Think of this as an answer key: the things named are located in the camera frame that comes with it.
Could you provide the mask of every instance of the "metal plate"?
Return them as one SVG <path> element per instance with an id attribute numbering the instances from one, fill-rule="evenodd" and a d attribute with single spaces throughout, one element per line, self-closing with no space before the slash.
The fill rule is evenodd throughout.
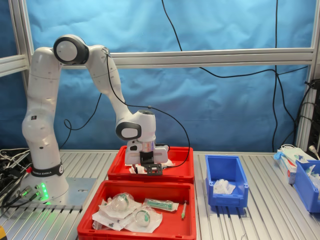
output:
<path id="1" fill-rule="evenodd" d="M 77 226 L 100 183 L 106 179 L 115 150 L 63 150 L 68 177 L 97 178 L 83 210 L 46 205 L 19 207 L 0 217 L 13 240 L 75 240 Z M 205 154 L 237 155 L 249 183 L 248 206 L 210 207 L 205 188 Z M 271 153 L 194 152 L 197 240 L 320 240 L 320 214 L 309 214 L 295 189 L 286 184 Z"/>
<path id="2" fill-rule="evenodd" d="M 38 208 L 45 208 L 45 205 L 53 205 L 55 208 L 63 207 L 64 209 L 82 209 L 86 204 L 88 196 L 95 186 L 96 178 L 79 178 L 67 177 L 69 189 L 60 197 L 48 201 L 46 204 L 39 204 Z"/>

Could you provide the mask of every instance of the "black ring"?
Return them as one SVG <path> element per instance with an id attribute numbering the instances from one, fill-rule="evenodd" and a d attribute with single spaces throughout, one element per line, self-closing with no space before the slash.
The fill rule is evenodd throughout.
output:
<path id="1" fill-rule="evenodd" d="M 73 43 L 76 47 L 76 50 L 77 50 L 76 56 L 71 61 L 65 61 L 58 56 L 57 47 L 58 47 L 58 44 L 63 41 L 68 41 L 70 43 Z M 83 42 L 81 42 L 79 39 L 77 39 L 75 37 L 71 37 L 71 36 L 59 37 L 54 42 L 53 53 L 54 53 L 54 56 L 56 57 L 56 59 L 59 60 L 59 62 L 61 62 L 63 64 L 67 64 L 67 65 L 85 64 L 89 59 L 89 48 Z"/>

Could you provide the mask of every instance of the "connector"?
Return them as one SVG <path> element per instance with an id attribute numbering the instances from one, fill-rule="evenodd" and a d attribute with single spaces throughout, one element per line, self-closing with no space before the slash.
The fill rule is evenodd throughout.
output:
<path id="1" fill-rule="evenodd" d="M 28 195 L 28 193 L 30 193 L 32 190 L 32 188 L 30 186 L 27 186 L 25 189 L 23 189 L 23 191 L 19 194 L 20 197 L 24 198 L 25 196 Z"/>
<path id="2" fill-rule="evenodd" d="M 33 199 L 35 199 L 36 197 L 38 197 L 40 195 L 39 191 L 36 191 L 35 194 L 32 195 L 32 197 L 30 197 L 29 201 L 32 201 Z"/>
<path id="3" fill-rule="evenodd" d="M 310 150 L 310 152 L 312 152 L 312 153 L 314 153 L 316 155 L 318 160 L 320 160 L 319 154 L 318 154 L 317 149 L 315 148 L 314 145 L 309 146 L 309 150 Z"/>

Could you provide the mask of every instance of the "green led light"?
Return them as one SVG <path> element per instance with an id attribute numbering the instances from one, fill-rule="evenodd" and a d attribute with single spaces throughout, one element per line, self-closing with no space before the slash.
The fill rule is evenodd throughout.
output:
<path id="1" fill-rule="evenodd" d="M 46 200 L 46 199 L 49 198 L 49 195 L 48 195 L 47 189 L 46 189 L 46 185 L 42 182 L 42 183 L 41 183 L 41 186 L 42 186 L 42 191 L 43 191 L 44 196 L 45 196 L 45 198 L 43 198 L 42 200 Z"/>

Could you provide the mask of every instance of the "blue glove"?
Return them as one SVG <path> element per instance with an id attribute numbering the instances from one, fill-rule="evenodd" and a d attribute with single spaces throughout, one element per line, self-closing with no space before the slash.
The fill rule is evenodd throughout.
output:
<path id="1" fill-rule="evenodd" d="M 275 155 L 273 155 L 273 158 L 274 158 L 275 160 L 280 160 L 280 158 L 281 158 L 282 156 L 285 157 L 286 155 L 284 155 L 283 152 L 278 151 Z"/>

